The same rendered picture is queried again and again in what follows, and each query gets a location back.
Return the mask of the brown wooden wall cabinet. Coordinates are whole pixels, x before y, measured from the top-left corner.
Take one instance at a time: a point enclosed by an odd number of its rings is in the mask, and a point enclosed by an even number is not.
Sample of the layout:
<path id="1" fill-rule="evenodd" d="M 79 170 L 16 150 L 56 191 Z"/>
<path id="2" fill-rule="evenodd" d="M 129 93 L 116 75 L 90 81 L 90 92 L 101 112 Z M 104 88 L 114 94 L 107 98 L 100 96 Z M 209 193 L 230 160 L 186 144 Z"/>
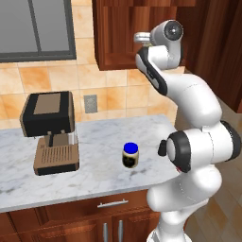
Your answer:
<path id="1" fill-rule="evenodd" d="M 92 0 L 95 60 L 101 71 L 135 68 L 141 47 L 137 32 L 149 32 L 164 20 L 176 19 L 178 8 L 197 0 Z"/>

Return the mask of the grey wall outlet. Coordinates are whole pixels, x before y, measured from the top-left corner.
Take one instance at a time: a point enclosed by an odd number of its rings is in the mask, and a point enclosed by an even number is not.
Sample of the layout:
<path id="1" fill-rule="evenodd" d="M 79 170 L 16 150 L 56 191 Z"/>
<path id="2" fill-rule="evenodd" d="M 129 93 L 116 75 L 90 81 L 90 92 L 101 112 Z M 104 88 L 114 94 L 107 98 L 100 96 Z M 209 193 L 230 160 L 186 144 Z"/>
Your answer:
<path id="1" fill-rule="evenodd" d="M 84 96 L 84 108 L 86 113 L 97 112 L 97 96 L 85 95 Z"/>

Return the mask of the brown wooden base cabinet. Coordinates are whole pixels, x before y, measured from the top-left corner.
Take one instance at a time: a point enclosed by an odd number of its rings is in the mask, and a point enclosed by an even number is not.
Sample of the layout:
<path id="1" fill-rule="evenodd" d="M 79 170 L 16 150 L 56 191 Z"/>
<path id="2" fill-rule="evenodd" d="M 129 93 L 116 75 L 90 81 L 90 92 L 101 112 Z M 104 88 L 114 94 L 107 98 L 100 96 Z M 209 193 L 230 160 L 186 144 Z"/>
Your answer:
<path id="1" fill-rule="evenodd" d="M 36 230 L 40 227 L 33 211 L 14 211 L 0 213 L 0 237 Z"/>

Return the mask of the brown wooden cabinet door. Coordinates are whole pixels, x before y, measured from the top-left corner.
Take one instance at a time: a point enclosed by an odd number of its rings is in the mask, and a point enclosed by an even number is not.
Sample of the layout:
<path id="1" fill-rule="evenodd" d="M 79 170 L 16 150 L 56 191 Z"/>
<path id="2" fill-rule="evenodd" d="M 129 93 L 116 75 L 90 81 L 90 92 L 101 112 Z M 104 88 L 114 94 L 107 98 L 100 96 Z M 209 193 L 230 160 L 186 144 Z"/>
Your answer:
<path id="1" fill-rule="evenodd" d="M 32 242 L 103 242 L 103 225 L 96 220 L 67 223 L 33 232 L 30 238 Z"/>
<path id="2" fill-rule="evenodd" d="M 147 242 L 159 222 L 159 213 L 142 211 L 112 217 L 112 242 L 118 242 L 118 222 L 123 220 L 123 242 Z"/>

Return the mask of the tall brown wooden cabinet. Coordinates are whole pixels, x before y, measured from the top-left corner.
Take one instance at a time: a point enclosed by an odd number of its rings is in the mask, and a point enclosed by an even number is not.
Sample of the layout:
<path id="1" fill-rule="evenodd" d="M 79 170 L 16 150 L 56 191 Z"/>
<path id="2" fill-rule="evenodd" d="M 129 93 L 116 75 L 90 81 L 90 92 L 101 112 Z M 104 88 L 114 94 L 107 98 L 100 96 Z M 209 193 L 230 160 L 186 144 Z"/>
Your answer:
<path id="1" fill-rule="evenodd" d="M 187 0 L 177 9 L 185 67 L 242 113 L 242 0 Z"/>

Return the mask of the brown wooden drawer front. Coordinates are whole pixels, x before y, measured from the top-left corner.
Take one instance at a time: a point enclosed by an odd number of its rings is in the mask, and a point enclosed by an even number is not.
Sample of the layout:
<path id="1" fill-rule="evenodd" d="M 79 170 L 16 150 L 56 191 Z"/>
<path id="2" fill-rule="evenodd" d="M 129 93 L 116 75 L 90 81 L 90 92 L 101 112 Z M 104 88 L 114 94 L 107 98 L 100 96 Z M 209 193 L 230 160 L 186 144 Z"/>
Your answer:
<path id="1" fill-rule="evenodd" d="M 97 208 L 97 205 L 100 202 L 107 203 L 122 199 L 128 200 L 129 203 L 108 208 Z M 133 210 L 143 207 L 147 207 L 147 190 L 53 204 L 36 208 L 35 212 L 40 224 L 43 225 L 48 222 L 67 221 L 87 216 L 112 214 L 124 210 Z"/>

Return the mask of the blue lidded condiment jar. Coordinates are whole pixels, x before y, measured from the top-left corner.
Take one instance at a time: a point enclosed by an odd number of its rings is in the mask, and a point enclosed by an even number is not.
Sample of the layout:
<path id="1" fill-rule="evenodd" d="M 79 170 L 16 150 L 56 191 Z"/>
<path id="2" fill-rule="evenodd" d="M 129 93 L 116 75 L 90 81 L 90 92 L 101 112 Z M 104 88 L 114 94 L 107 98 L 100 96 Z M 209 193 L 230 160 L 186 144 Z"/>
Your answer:
<path id="1" fill-rule="evenodd" d="M 138 165 L 139 148 L 133 142 L 125 143 L 123 146 L 122 163 L 127 168 L 134 168 Z"/>

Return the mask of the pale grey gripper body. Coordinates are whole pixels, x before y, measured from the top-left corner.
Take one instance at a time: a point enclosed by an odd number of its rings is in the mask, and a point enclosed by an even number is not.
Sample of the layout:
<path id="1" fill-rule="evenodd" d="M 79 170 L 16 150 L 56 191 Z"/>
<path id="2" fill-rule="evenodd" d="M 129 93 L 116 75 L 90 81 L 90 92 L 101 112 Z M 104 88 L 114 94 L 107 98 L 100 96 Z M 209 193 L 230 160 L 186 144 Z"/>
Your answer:
<path id="1" fill-rule="evenodd" d="M 137 32 L 134 34 L 133 40 L 136 43 L 150 43 L 150 33 L 149 32 Z"/>

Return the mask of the black and brown coffee machine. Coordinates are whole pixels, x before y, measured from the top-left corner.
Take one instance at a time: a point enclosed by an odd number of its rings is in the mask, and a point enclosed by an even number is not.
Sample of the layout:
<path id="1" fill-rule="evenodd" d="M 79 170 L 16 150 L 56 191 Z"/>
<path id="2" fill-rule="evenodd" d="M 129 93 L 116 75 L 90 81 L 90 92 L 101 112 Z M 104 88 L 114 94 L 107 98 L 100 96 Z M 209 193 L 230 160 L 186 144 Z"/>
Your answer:
<path id="1" fill-rule="evenodd" d="M 25 137 L 38 137 L 33 169 L 50 175 L 79 169 L 78 135 L 70 91 L 30 94 L 20 115 Z"/>

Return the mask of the grey framed window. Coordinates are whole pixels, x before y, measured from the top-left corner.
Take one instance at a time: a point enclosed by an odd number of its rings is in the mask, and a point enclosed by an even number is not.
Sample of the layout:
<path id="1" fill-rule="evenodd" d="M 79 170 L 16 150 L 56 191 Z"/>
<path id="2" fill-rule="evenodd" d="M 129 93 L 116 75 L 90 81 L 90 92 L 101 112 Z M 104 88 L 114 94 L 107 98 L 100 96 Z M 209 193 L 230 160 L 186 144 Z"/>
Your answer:
<path id="1" fill-rule="evenodd" d="M 0 63 L 76 58 L 71 0 L 0 0 Z"/>

